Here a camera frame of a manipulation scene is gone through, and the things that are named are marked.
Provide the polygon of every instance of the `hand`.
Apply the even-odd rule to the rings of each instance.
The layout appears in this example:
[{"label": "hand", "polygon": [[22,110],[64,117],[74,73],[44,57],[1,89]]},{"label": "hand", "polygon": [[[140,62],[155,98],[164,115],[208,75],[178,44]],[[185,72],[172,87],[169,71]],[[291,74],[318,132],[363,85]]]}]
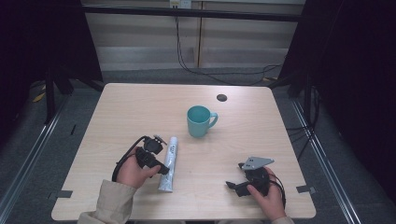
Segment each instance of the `hand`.
[{"label": "hand", "polygon": [[121,166],[119,174],[117,175],[117,182],[128,185],[135,189],[139,189],[145,183],[146,179],[156,175],[161,166],[157,165],[150,169],[142,169],[137,163],[136,147],[131,151],[132,156],[130,156],[125,163]]},{"label": "hand", "polygon": [[[268,167],[264,167],[264,168],[267,170],[268,174],[270,175],[270,179],[276,181],[276,178],[274,177],[275,175],[274,172]],[[283,203],[282,203],[282,194],[280,192],[280,189],[276,185],[270,183],[268,195],[265,197],[262,196],[262,194],[258,192],[251,185],[247,186],[247,190],[250,192],[250,194],[259,204],[260,208],[262,209],[262,212],[271,221],[286,216],[285,208],[283,207]]]}]

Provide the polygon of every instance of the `mug handle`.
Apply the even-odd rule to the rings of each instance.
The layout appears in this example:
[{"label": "mug handle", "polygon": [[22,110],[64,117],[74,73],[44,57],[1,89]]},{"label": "mug handle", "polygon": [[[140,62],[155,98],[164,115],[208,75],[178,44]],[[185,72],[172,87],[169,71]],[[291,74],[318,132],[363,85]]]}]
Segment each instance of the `mug handle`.
[{"label": "mug handle", "polygon": [[210,112],[210,118],[214,118],[212,122],[209,123],[209,128],[213,127],[216,122],[218,122],[219,115],[215,112]]}]

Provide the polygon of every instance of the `tape piece on table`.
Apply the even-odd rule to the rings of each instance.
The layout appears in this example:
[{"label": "tape piece on table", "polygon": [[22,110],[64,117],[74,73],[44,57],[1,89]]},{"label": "tape piece on table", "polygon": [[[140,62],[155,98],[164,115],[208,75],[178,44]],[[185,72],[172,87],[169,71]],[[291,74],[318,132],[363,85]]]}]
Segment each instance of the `tape piece on table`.
[{"label": "tape piece on table", "polygon": [[299,193],[309,192],[309,194],[314,194],[314,193],[317,192],[314,187],[308,187],[307,185],[299,186],[299,187],[296,187],[296,188],[297,188],[297,191]]},{"label": "tape piece on table", "polygon": [[56,201],[58,198],[70,198],[73,190],[59,190],[58,192],[51,192],[47,199]]}]

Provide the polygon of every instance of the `person's left hand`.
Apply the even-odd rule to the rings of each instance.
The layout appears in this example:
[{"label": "person's left hand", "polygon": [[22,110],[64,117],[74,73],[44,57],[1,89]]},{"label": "person's left hand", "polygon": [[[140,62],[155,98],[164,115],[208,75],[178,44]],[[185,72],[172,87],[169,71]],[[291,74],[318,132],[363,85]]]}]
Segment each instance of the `person's left hand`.
[{"label": "person's left hand", "polygon": [[136,147],[131,151],[131,155],[125,163],[121,166],[119,174],[117,175],[117,182],[139,189],[145,183],[146,179],[156,175],[160,169],[160,165],[156,165],[150,169],[142,169],[137,163]]}]

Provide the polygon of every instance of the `light wood surface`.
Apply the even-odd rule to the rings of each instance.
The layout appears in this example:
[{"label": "light wood surface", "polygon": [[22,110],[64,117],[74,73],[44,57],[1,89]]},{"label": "light wood surface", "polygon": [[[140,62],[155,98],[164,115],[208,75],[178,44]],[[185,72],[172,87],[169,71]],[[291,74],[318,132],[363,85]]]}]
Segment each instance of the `light wood surface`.
[{"label": "light wood surface", "polygon": [[[228,97],[217,100],[218,94]],[[187,110],[204,105],[219,114],[202,139],[189,135]],[[76,220],[95,210],[102,180],[141,136],[178,138],[174,192],[158,191],[160,176],[148,179],[134,197],[131,219],[199,220],[265,218],[252,197],[239,198],[225,181],[245,182],[238,162],[249,156],[274,159],[268,165],[283,182],[291,217],[316,214],[271,90],[264,87],[107,84],[65,180],[69,199],[58,199],[52,217]],[[166,149],[157,156],[164,161]]]}]

